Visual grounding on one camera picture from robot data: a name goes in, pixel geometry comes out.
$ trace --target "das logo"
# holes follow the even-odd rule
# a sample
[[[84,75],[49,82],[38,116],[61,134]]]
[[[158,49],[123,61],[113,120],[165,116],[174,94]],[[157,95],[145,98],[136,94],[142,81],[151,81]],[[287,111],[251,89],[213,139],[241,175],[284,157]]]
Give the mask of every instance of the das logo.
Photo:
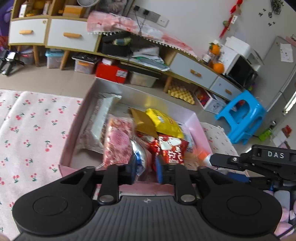
[[[277,153],[276,151],[275,152],[272,152],[272,151],[268,151],[268,157],[275,157],[275,158],[282,158],[282,159],[284,159],[285,158],[285,155],[284,155],[284,153]]]
[[[285,160],[285,161],[289,161],[290,159],[290,155],[288,152],[284,152],[281,150],[272,150],[272,149],[263,149],[261,157],[267,158],[267,159]]]

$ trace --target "paper on refrigerator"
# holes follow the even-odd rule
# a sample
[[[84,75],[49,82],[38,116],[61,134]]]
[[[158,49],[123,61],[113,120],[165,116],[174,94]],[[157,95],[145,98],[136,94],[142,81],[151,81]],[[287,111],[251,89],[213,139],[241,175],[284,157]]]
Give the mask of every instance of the paper on refrigerator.
[[[289,63],[294,62],[293,49],[290,44],[281,44],[280,52],[281,52],[281,61],[282,62],[289,62]]]

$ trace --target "white drawer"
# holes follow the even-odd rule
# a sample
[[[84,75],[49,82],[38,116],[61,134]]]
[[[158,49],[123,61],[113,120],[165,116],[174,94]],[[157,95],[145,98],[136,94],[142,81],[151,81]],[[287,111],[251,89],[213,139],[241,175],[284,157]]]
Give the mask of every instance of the white drawer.
[[[210,90],[225,97],[228,100],[233,100],[241,93],[237,87],[233,86],[231,83],[227,82],[221,77],[217,78]]]
[[[216,73],[180,53],[176,54],[172,64],[170,65],[170,70],[186,79],[204,86],[207,89],[217,78]]]
[[[26,19],[10,22],[9,43],[44,43],[47,18]]]
[[[86,22],[66,19],[52,19],[47,46],[66,47],[94,51],[97,34],[88,34]],[[65,37],[64,33],[80,35],[78,38]]]

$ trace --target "blue plastic stool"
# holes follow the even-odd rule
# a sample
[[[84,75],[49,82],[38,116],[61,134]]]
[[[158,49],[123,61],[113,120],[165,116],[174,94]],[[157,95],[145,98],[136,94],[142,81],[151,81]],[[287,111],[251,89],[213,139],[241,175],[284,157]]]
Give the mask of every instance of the blue plastic stool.
[[[235,112],[232,108],[241,100],[245,103]],[[219,120],[224,117],[231,127],[228,138],[232,144],[242,140],[245,145],[249,138],[256,132],[261,125],[266,114],[265,109],[247,90],[234,98],[226,105],[215,118]]]

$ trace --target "plastic storage box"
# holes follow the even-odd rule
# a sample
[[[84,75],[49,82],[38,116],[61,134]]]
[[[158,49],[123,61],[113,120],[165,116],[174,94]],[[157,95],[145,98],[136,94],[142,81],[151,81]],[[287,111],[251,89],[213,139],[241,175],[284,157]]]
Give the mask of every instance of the plastic storage box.
[[[20,61],[24,62],[25,65],[34,64],[33,49],[27,49],[20,53]]]
[[[140,85],[140,86],[146,86],[149,88],[152,88],[154,82],[157,80],[158,78],[149,76],[149,75],[145,75],[145,74],[140,74],[134,71],[131,71],[131,75],[130,75],[130,82],[132,85]]]
[[[64,51],[62,50],[57,50],[57,51],[52,51],[52,50],[46,50],[45,56],[47,57],[47,64],[46,67],[49,69],[58,69],[59,66],[61,65],[61,61],[64,55]]]
[[[85,73],[85,74],[93,74],[94,73],[94,66],[95,64],[85,62],[82,60],[75,60],[75,68],[76,72]]]
[[[75,54],[72,59],[75,60],[75,68],[76,72],[85,73],[85,74],[93,74],[96,63],[100,60],[98,56],[88,55],[84,53]]]

